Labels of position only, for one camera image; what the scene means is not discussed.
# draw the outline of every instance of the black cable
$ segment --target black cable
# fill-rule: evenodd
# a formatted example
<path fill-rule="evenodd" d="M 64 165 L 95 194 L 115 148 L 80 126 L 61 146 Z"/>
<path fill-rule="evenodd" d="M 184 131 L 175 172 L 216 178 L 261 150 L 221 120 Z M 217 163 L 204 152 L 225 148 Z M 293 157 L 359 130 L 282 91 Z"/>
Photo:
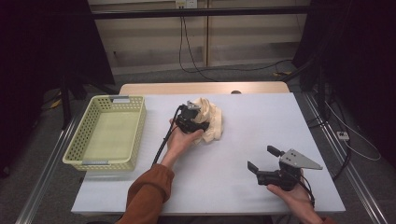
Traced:
<path fill-rule="evenodd" d="M 284 172 L 284 174 L 287 174 L 288 176 L 290 176 L 291 178 L 293 178 L 295 181 L 297 181 L 297 183 L 303 187 L 303 189 L 305 189 L 305 191 L 309 194 L 309 197 L 311 198 L 311 204 L 313 207 L 315 207 L 315 197 L 314 194 L 312 193 L 312 189 L 311 189 L 311 185 L 309 184 L 308 180 L 303 176 L 303 179 L 306 181 L 306 183 L 308 184 L 309 188 L 306 187 L 306 185 L 299 179 L 297 179 L 294 175 L 288 173 L 288 172 Z"/>
<path fill-rule="evenodd" d="M 190 41 L 189 41 L 189 37 L 187 35 L 187 25 L 186 25 L 186 21 L 185 21 L 184 17 L 180 17 L 180 23 L 181 23 L 181 26 L 180 26 L 180 48 L 178 50 L 178 62 L 180 63 L 181 69 L 183 71 L 185 71 L 185 72 L 189 72 L 186 69 L 184 69 L 184 67 L 181 65 L 181 59 L 180 59 L 180 57 L 181 57 L 180 56 L 181 55 L 181 46 L 182 46 L 182 43 L 183 43 L 183 22 L 184 22 L 184 33 L 185 33 L 185 36 L 186 36 L 187 45 L 189 46 L 189 53 L 190 53 L 190 56 L 191 56 L 191 59 L 192 59 L 192 64 L 194 65 L 194 67 L 196 69 L 196 72 L 198 72 L 202 77 L 204 77 L 204 78 L 206 78 L 208 80 L 218 82 L 217 80 L 215 80 L 213 78 L 204 76 L 204 74 L 202 74 L 201 71 L 197 68 L 197 65 L 195 64 L 195 60 L 192 57 Z"/>
<path fill-rule="evenodd" d="M 316 120 L 316 119 L 318 119 L 318 118 L 319 118 L 319 117 L 315 117 L 315 118 L 313 118 L 313 119 L 308 119 L 308 120 L 305 121 L 305 123 L 306 123 L 306 124 L 310 124 L 310 123 L 314 122 L 314 120 Z"/>
<path fill-rule="evenodd" d="M 308 128 L 309 128 L 309 129 L 317 128 L 318 126 L 324 125 L 326 122 L 327 122 L 327 121 L 322 121 L 322 122 L 319 123 L 319 124 L 316 124 L 316 125 L 313 125 L 313 126 L 308 126 Z"/>
<path fill-rule="evenodd" d="M 297 6 L 297 0 L 294 0 L 294 5 Z M 298 15 L 295 14 L 295 16 L 296 16 L 296 20 L 297 20 L 298 29 L 300 31 L 300 35 L 303 35 L 303 32 L 301 31 L 301 25 L 300 25 L 300 21 L 298 19 Z"/>
<path fill-rule="evenodd" d="M 281 79 L 282 76 L 288 75 L 288 74 L 285 74 L 285 73 L 282 73 L 282 74 L 279 73 L 279 71 L 278 71 L 278 69 L 277 69 L 277 63 L 275 64 L 275 71 L 276 71 L 276 78 L 275 78 L 275 81 L 279 81 L 279 80 Z"/>
<path fill-rule="evenodd" d="M 319 99 L 319 97 L 320 97 L 320 95 L 318 94 L 318 93 L 316 93 L 315 95 L 314 95 L 314 97 L 316 98 L 316 100 L 317 100 L 317 102 L 319 102 L 320 101 L 320 99 Z M 330 94 L 325 94 L 325 96 L 324 96 L 324 98 L 322 99 L 322 100 L 324 100 L 324 106 L 326 106 L 326 103 L 328 104 L 328 105 L 330 105 L 331 104 L 331 100 L 332 100 L 332 96 L 330 95 Z M 329 119 L 332 117 L 332 112 L 330 111 L 330 109 L 328 109 L 327 108 L 327 106 L 324 108 L 324 115 L 323 114 L 321 114 L 321 113 L 319 113 L 320 114 L 320 116 L 322 117 L 322 120 L 323 121 L 329 121 Z"/>
<path fill-rule="evenodd" d="M 241 69 L 241 68 L 206 68 L 206 69 L 198 69 L 198 67 L 196 66 L 195 61 L 194 61 L 194 59 L 193 59 L 193 57 L 192 57 L 190 41 L 189 41 L 189 37 L 188 37 L 188 35 L 187 35 L 187 25 L 186 25 L 186 21 L 185 21 L 184 17 L 180 17 L 180 22 L 181 22 L 181 27 L 180 27 L 181 37 L 180 37 L 180 48 L 179 48 L 179 51 L 178 51 L 178 62 L 179 62 L 179 64 L 180 64 L 181 69 L 182 69 L 183 71 L 187 72 L 187 73 L 199 73 L 199 74 L 201 74 L 201 76 L 203 76 L 204 78 L 207 78 L 207 79 L 212 80 L 212 81 L 217 81 L 217 80 L 215 80 L 215 79 L 212 79 L 212 78 L 210 78 L 210 77 L 206 77 L 206 76 L 202 75 L 201 72 L 204 72 L 204 71 L 240 71 L 240 72 L 251 72 L 251 71 L 258 71 L 258 70 L 270 68 L 270 67 L 273 67 L 273 66 L 277 66 L 277 65 L 280 64 L 280 63 L 291 62 L 291 61 L 292 61 L 291 59 L 285 59 L 285 60 L 281 60 L 281 61 L 278 61 L 278 62 L 276 62 L 276 63 L 270 64 L 270 65 L 266 65 L 266 66 L 264 66 L 264 67 L 250 68 L 250 69 Z M 189 52 L 190 52 L 190 56 L 191 56 L 191 59 L 192 59 L 192 63 L 193 63 L 193 65 L 194 65 L 194 67 L 195 67 L 195 71 L 186 70 L 186 69 L 182 66 L 182 64 L 181 64 L 181 47 L 182 47 L 182 43 L 183 43 L 183 34 L 182 34 L 182 33 L 183 33 L 183 22 L 184 22 L 184 33 L 185 33 L 185 36 L 186 36 L 187 44 L 188 44 L 188 46 L 189 46 Z"/>
<path fill-rule="evenodd" d="M 175 115 L 174 115 L 173 120 L 172 120 L 172 122 L 171 122 L 171 126 L 169 127 L 169 130 L 168 130 L 168 132 L 167 132 L 165 138 L 163 139 L 163 143 L 161 144 L 160 148 L 158 149 L 157 155 L 155 155 L 154 161 L 152 162 L 151 166 L 153 166 L 155 163 L 157 163 L 158 159 L 159 159 L 160 156 L 161 156 L 161 153 L 163 152 L 163 148 L 165 147 L 165 144 L 168 142 L 168 139 L 169 139 L 169 137 L 170 137 L 171 134 L 172 134 L 172 131 L 176 128 L 176 127 L 175 127 L 175 128 L 172 130 L 172 127 L 173 127 L 173 125 L 175 124 L 175 120 L 176 120 L 177 113 L 178 113 L 178 111 L 179 111 L 180 109 L 181 109 L 181 105 L 177 108 L 177 110 L 176 110 L 176 112 L 175 112 Z"/>
<path fill-rule="evenodd" d="M 341 106 L 340 106 L 340 105 L 338 104 L 338 102 L 336 102 L 336 101 L 335 101 L 335 104 L 337 105 L 338 110 L 339 110 L 340 113 L 341 113 L 341 117 L 342 117 L 342 119 L 343 119 L 343 122 L 344 122 L 345 124 L 347 124 L 347 121 L 346 121 L 346 118 L 345 118 L 345 115 L 344 115 L 344 112 L 343 112 Z M 344 131 L 342 125 L 339 123 L 339 120 L 337 120 L 337 121 L 338 121 L 338 125 L 340 126 L 340 129 Z M 347 135 L 349 136 L 349 140 L 347 140 L 347 143 L 351 146 L 349 129 L 346 129 L 346 133 L 347 133 Z M 349 164 L 351 158 L 352 158 L 352 149 L 350 149 L 349 147 L 347 147 L 347 148 L 346 148 L 346 156 L 344 157 L 344 162 L 343 162 L 343 164 L 341 165 L 341 168 L 338 170 L 338 172 L 332 177 L 332 181 L 335 181 L 335 180 L 338 179 L 338 177 L 340 177 L 341 173 L 343 173 L 343 171 L 345 170 L 345 168 L 346 168 L 347 165 Z"/>

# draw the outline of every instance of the basket handle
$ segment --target basket handle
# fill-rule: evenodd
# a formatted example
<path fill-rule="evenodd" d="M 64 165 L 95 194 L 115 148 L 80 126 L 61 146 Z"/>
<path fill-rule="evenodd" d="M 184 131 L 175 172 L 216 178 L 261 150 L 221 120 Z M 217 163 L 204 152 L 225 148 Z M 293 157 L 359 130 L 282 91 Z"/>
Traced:
<path fill-rule="evenodd" d="M 131 103 L 128 95 L 109 95 L 108 98 L 110 98 L 112 103 Z"/>
<path fill-rule="evenodd" d="M 108 161 L 82 161 L 82 165 L 109 165 Z"/>

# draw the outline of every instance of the wrist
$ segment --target wrist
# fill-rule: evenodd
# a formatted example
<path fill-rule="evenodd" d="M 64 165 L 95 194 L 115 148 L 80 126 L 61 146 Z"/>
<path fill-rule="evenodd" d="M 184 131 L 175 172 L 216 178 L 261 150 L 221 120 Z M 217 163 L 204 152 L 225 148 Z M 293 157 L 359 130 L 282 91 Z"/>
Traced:
<path fill-rule="evenodd" d="M 163 156 L 163 160 L 161 161 L 161 165 L 166 166 L 168 169 L 172 170 L 173 165 L 175 164 L 178 156 L 171 153 L 171 152 L 166 152 L 166 154 Z"/>
<path fill-rule="evenodd" d="M 313 211 L 312 213 L 307 214 L 302 222 L 304 224 L 322 224 L 323 220 L 316 212 Z"/>

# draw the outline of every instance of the white table surface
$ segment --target white table surface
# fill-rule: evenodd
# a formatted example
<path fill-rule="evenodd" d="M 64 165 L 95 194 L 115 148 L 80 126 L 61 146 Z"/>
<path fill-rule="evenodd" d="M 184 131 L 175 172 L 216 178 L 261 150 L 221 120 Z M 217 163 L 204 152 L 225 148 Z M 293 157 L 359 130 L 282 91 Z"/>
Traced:
<path fill-rule="evenodd" d="M 82 215 L 123 213 L 127 190 L 149 169 L 169 128 L 168 120 L 188 100 L 205 97 L 222 109 L 224 132 L 219 141 L 200 143 L 175 165 L 171 199 L 163 215 L 272 215 L 288 207 L 257 184 L 248 161 L 263 171 L 278 169 L 268 145 L 294 148 L 323 170 L 304 169 L 318 212 L 342 212 L 345 207 L 306 126 L 292 93 L 146 95 L 147 117 L 132 172 L 87 172 L 72 212 Z"/>

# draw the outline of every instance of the gray carpet floor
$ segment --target gray carpet floor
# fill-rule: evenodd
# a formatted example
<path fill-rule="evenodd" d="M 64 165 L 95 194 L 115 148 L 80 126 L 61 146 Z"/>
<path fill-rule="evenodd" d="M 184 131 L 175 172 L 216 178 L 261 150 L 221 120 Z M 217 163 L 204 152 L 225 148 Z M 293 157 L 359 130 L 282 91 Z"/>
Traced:
<path fill-rule="evenodd" d="M 280 63 L 277 66 L 271 66 L 266 69 L 254 71 L 241 71 L 241 69 L 252 69 L 264 67 L 267 64 L 238 65 L 227 66 L 227 69 L 238 70 L 212 70 L 204 71 L 206 77 L 210 77 L 217 81 L 276 81 L 279 77 L 273 76 L 275 71 L 292 71 L 294 67 L 290 62 Z M 116 85 L 109 86 L 117 91 L 125 83 L 153 83 L 153 82 L 203 82 L 208 81 L 198 73 L 186 73 L 182 70 L 162 71 L 155 73 L 133 74 L 130 76 L 115 76 Z M 306 95 L 315 95 L 315 92 L 301 92 L 298 78 L 288 83 L 290 91 L 296 97 L 296 100 L 302 110 L 304 118 L 311 120 L 316 117 L 312 109 L 306 101 Z M 89 96 L 85 101 L 73 100 L 71 96 L 71 107 L 74 115 L 80 113 L 84 105 L 87 104 L 90 97 L 95 94 L 103 94 L 97 89 L 87 86 L 86 90 Z M 48 92 L 43 96 L 43 102 L 49 98 L 53 92 Z M 345 109 L 346 121 L 351 128 L 359 129 L 359 123 L 353 119 Z M 334 131 L 340 131 L 338 122 L 334 116 L 329 120 Z M 317 122 L 308 123 L 308 126 L 314 126 Z M 43 109 L 37 120 L 36 126 L 25 144 L 24 151 L 18 159 L 11 164 L 11 175 L 8 178 L 0 180 L 0 223 L 15 223 L 20 212 L 29 198 L 33 187 L 40 177 L 40 174 L 48 160 L 54 146 L 56 145 L 61 134 L 63 125 L 62 107 L 58 106 L 54 109 Z M 325 134 L 320 126 L 311 128 L 311 133 L 318 145 L 318 149 L 326 162 L 326 165 L 332 173 L 336 173 L 340 168 L 340 161 L 337 160 L 332 146 L 329 144 Z M 356 134 L 351 135 L 352 146 L 360 152 L 375 157 L 375 151 L 364 140 Z M 362 181 L 372 196 L 377 201 L 380 210 L 388 223 L 396 223 L 396 172 L 385 159 L 380 161 L 368 161 L 355 153 L 352 156 L 351 163 L 358 171 Z M 51 181 L 46 188 L 46 193 L 40 201 L 38 209 L 32 223 L 88 223 L 91 221 L 107 221 L 115 222 L 119 216 L 105 217 L 83 217 L 70 212 L 74 199 L 79 190 L 83 172 L 77 172 L 69 165 L 58 162 L 55 172 L 51 177 Z M 361 202 L 361 198 L 353 188 L 351 181 L 346 173 L 342 173 L 334 182 L 337 187 L 346 211 L 339 214 L 331 214 L 330 216 L 338 223 L 374 223 L 365 205 Z M 251 223 L 251 219 L 255 217 L 163 217 L 160 223 Z M 298 223 L 295 218 L 290 223 Z"/>

